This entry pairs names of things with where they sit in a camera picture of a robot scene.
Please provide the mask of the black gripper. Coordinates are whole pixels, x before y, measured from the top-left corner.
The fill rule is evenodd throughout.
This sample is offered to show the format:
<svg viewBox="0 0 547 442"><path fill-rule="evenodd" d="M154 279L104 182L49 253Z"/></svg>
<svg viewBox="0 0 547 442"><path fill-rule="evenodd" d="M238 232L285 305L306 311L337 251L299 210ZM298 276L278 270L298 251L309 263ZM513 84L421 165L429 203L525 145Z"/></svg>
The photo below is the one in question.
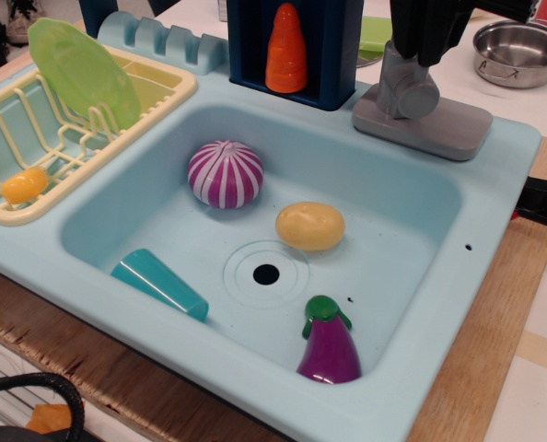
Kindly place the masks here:
<svg viewBox="0 0 547 442"><path fill-rule="evenodd" d="M438 64L457 46L474 8L517 22L536 14L539 0L390 0L392 42L404 59L418 54L422 67Z"/></svg>

